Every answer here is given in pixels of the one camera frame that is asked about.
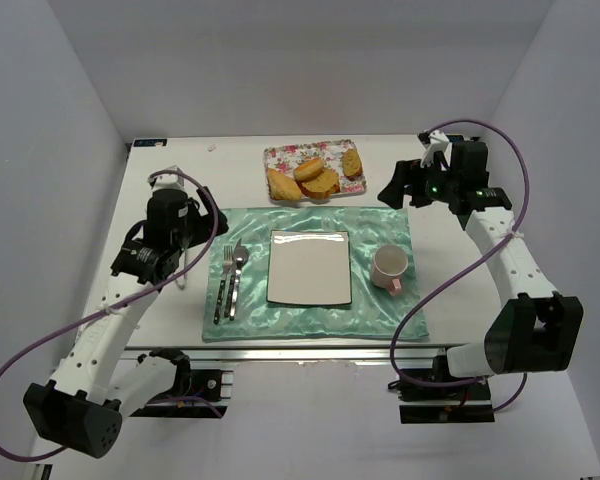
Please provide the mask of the small bread slice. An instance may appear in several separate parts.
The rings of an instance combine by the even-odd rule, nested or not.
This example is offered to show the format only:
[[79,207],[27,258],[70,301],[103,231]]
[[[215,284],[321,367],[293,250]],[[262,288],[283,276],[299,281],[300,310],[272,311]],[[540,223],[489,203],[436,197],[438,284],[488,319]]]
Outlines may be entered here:
[[356,149],[348,149],[342,156],[342,169],[349,179],[359,177],[363,173],[362,161]]

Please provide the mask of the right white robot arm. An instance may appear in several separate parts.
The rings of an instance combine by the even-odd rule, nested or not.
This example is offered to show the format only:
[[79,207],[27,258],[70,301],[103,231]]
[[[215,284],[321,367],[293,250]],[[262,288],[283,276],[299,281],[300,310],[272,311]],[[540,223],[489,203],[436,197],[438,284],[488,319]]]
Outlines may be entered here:
[[508,196],[489,186],[487,145],[458,141],[449,157],[444,149],[432,143],[422,158],[397,162],[378,196],[394,209],[402,208],[406,196],[416,208],[447,204],[498,291],[501,311],[484,339],[447,350],[443,382],[565,370],[584,317],[581,302],[561,295],[546,278],[518,230]]

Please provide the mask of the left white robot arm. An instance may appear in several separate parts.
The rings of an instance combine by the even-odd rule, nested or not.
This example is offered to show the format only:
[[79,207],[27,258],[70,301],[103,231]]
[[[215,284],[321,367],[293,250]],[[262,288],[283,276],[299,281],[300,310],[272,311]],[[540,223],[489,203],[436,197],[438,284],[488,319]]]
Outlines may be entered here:
[[208,189],[198,194],[194,200],[179,187],[153,190],[145,219],[128,230],[111,265],[103,317],[85,328],[46,384],[31,384],[25,392],[25,409],[41,438],[101,458],[126,418],[152,400],[189,393],[189,358],[174,348],[154,349],[119,380],[112,376],[181,255],[228,230]]

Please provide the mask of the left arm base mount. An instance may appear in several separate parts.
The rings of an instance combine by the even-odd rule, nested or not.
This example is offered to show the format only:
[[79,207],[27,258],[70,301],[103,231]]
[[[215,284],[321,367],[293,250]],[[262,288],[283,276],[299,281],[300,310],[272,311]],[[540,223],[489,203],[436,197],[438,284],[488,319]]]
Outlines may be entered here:
[[176,366],[173,385],[131,414],[139,418],[222,418],[231,397],[233,372],[192,365],[181,350],[158,348],[143,353],[137,365],[162,358]]

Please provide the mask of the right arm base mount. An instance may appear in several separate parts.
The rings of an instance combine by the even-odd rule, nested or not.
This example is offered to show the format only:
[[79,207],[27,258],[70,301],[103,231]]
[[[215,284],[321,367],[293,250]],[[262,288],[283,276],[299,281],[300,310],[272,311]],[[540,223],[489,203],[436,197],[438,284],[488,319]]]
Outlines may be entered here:
[[455,378],[447,349],[396,347],[389,352],[396,379],[387,390],[398,396],[403,425],[493,423],[495,413],[486,380]]

